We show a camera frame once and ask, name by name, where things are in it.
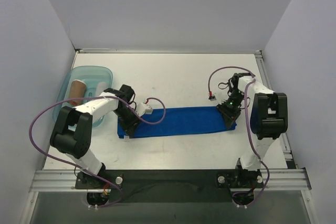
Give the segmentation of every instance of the gray wall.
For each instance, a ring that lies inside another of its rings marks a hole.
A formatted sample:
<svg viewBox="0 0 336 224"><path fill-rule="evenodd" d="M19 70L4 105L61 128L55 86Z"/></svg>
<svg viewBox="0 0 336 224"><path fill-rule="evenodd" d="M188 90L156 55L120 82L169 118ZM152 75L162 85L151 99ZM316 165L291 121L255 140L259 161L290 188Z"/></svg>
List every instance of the gray wall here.
<svg viewBox="0 0 336 224"><path fill-rule="evenodd" d="M76 48L264 49L290 0L50 0Z"/></svg>
<svg viewBox="0 0 336 224"><path fill-rule="evenodd" d="M33 117L56 100L74 50L48 0L0 0L0 219L18 223L42 156L28 139ZM51 113L38 122L47 147Z"/></svg>
<svg viewBox="0 0 336 224"><path fill-rule="evenodd" d="M336 213L336 0L292 0L264 51L274 89L288 95L288 138L306 167L321 223Z"/></svg>

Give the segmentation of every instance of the white table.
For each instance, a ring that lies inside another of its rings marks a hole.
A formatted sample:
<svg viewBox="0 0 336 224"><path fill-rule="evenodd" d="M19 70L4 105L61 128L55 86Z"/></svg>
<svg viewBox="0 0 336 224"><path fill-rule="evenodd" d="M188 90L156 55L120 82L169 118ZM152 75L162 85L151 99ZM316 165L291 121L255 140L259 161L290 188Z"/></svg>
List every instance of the white table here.
<svg viewBox="0 0 336 224"><path fill-rule="evenodd" d="M251 70L261 81L254 55L208 54L77 54L73 67L103 66L113 73L112 87L130 85L136 101L146 97L161 99L167 108L215 106L207 94L209 75L223 66ZM221 70L213 76L212 91L240 70ZM150 105L160 108L155 101ZM234 131L202 135L183 135L131 139L117 136L117 117L108 113L92 131L91 149L107 169L233 169L248 144L245 116L242 113ZM70 159L51 147L49 154ZM269 168L287 168L279 139L268 150ZM73 169L47 158L44 169Z"/></svg>

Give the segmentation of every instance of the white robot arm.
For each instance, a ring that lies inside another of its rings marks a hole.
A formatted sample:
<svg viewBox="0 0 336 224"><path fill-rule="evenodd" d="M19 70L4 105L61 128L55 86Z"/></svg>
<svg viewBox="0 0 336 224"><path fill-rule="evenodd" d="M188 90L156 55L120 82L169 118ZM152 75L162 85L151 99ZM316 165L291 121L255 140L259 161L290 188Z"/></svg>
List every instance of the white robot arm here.
<svg viewBox="0 0 336 224"><path fill-rule="evenodd" d="M129 103L133 95L133 89L130 86L123 85L120 90L104 90L100 97L114 96ZM151 114L153 111L145 103L138 103L136 107L138 116ZM104 166L90 149L92 123L110 111L117 114L118 123L130 137L133 137L135 129L141 122L139 118L119 100L105 98L92 100L74 108L63 107L59 112L50 138L51 146L65 153L80 167L95 175L99 174L104 170ZM69 126L75 124L75 131L69 129Z"/></svg>
<svg viewBox="0 0 336 224"><path fill-rule="evenodd" d="M246 73L236 73L229 79L229 99L223 99L222 94L216 94L218 101L217 109L221 113L226 127L232 127L240 115L240 106L244 98L245 87L253 77ZM284 93L275 93L265 87L261 82L255 81L247 91L250 104L245 104L250 118L250 130L252 134L252 144L261 159L265 157L267 150L281 133L286 132L288 127L287 116L287 96ZM240 158L242 169L260 169L259 158L252 148L248 146Z"/></svg>

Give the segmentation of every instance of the blue cloth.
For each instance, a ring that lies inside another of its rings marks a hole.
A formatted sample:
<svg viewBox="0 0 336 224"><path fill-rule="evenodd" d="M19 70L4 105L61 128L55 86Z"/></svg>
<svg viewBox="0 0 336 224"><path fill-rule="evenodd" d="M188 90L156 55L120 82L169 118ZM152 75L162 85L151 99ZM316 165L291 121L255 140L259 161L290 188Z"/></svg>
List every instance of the blue cloth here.
<svg viewBox="0 0 336 224"><path fill-rule="evenodd" d="M143 115L142 118L149 122L158 121L163 114L163 109L153 110L151 115ZM185 107L166 109L166 117L156 125L141 122L135 130L134 138L151 136L173 136L188 134L215 133L234 130L227 129L222 116L216 107ZM127 135L118 124L119 138Z"/></svg>

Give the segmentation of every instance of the cable connector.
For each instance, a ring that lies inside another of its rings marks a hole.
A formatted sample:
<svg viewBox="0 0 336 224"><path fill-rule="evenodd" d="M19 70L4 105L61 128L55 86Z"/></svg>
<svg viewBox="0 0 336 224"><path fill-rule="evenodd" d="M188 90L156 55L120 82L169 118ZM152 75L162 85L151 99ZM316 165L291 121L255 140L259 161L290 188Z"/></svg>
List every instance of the cable connector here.
<svg viewBox="0 0 336 224"><path fill-rule="evenodd" d="M208 98L210 101L216 101L216 97L214 94L212 94L212 92L210 91L209 92L209 98Z"/></svg>
<svg viewBox="0 0 336 224"><path fill-rule="evenodd" d="M138 103L137 105L136 105L136 107L137 107L137 114L139 115L139 116L142 116L142 115L144 115L144 114L152 114L152 112L153 112L153 108L152 107L150 107L148 104L146 104L146 103Z"/></svg>

